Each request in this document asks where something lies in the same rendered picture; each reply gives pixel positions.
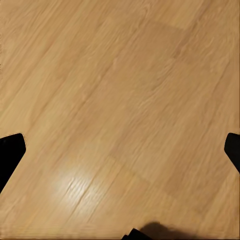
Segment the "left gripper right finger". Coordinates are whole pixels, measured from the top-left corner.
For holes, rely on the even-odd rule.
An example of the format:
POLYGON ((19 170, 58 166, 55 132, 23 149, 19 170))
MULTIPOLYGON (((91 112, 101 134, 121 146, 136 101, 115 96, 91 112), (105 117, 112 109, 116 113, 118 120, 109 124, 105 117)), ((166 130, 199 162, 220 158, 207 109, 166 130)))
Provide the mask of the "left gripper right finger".
POLYGON ((231 132, 228 133, 224 151, 240 173, 240 135, 231 132))

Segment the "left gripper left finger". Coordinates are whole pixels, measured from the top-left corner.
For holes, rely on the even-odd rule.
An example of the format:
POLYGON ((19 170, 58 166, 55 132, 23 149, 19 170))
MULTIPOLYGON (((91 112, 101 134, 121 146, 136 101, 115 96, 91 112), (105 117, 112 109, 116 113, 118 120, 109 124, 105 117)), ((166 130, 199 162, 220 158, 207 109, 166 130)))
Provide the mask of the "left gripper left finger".
POLYGON ((22 133, 0 138, 0 193, 26 153, 22 133))

